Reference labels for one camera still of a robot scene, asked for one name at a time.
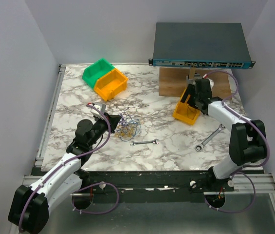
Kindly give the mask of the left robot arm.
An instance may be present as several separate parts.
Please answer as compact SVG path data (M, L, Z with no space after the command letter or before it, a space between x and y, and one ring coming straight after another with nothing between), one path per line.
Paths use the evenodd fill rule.
M20 233L41 232L52 210L74 191L85 192L89 180L78 171L89 160L95 149L93 145L104 133L114 133L121 117L104 113L78 122L75 137L67 147L62 159L43 177L30 186L20 185L12 200L8 220L18 226Z

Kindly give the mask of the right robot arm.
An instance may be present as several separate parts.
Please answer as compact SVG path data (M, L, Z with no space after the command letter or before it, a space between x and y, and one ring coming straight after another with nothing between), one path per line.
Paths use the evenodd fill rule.
M188 84L185 93L189 96L186 100L189 107L214 118L230 132L228 156L207 171L205 185L209 190L218 190L224 181L245 167L267 162L270 148L261 120L244 117L220 97L213 97L211 81L207 78Z

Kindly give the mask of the yellow bin right side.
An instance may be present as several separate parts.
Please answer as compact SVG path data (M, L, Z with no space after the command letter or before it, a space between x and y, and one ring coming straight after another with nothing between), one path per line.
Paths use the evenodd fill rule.
M176 105L176 108L173 112L173 117L177 120L180 120L186 124L194 125L197 118L200 115L200 111L190 107L187 104L187 101L189 100L190 95L186 94L186 89L183 91L182 96L179 100L179 102Z

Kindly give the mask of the wooden board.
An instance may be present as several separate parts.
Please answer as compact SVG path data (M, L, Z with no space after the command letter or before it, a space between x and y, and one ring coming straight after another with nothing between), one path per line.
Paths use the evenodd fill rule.
M186 77L190 74L187 68L166 68L159 69L159 95L165 97L181 97L187 87ZM208 75L213 80L212 94L214 97L224 99L231 95L228 75L216 72Z

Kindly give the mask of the yellow bin beside green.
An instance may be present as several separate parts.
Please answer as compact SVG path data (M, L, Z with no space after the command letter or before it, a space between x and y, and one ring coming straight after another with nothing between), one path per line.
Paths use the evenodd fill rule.
M113 69L97 80L94 91L104 100L114 99L127 88L128 78L118 69Z

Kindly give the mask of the open-end silver wrench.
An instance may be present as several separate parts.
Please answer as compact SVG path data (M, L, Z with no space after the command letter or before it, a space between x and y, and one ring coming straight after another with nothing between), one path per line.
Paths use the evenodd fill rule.
M138 142L132 141L130 143L130 146L141 145L141 144L159 144L159 140L156 138L154 140L149 140L149 141L138 141Z

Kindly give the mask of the green plastic bin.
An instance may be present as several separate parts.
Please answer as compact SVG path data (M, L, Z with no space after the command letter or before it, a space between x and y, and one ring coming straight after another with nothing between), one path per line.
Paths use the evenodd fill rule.
M96 82L113 69L114 66L102 58L84 70L82 79L94 89Z

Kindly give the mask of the grey stand bracket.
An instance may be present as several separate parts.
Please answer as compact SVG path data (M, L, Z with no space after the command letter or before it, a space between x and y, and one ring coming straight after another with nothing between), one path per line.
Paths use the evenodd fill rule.
M189 74L186 76L186 84L194 84L196 79L200 79L201 75L196 73L196 68L192 67L189 69Z

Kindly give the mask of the network switch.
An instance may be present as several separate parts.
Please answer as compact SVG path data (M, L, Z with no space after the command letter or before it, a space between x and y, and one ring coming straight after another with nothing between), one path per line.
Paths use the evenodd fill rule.
M251 69L255 61L251 59L241 23L158 22L148 64Z

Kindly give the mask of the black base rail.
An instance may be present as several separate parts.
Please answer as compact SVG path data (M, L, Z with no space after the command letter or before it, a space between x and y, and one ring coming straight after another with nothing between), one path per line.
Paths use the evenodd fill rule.
M233 191L230 178L216 179L210 171L170 172L82 172L77 171L64 181L53 194L33 187L24 187L23 195L30 205L54 208L72 197L73 205L85 209L91 204L118 203L202 203L217 199L217 193Z

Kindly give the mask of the aluminium frame rail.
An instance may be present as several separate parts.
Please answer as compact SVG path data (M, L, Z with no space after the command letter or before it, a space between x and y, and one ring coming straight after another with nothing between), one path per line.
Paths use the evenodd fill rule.
M34 148L34 154L30 158L28 162L28 167L26 168L26 171L22 176L22 183L27 179L27 177L33 177L32 172L34 172L35 174L36 171L39 170L38 173L40 173L40 168L42 167L42 163L45 157L45 151L50 136L51 126L54 119L55 109L64 79L65 70L66 64L59 64L57 66L56 82L52 89L52 95L49 101L49 105L47 106L47 114L43 118L43 131L41 134L39 134L39 145Z

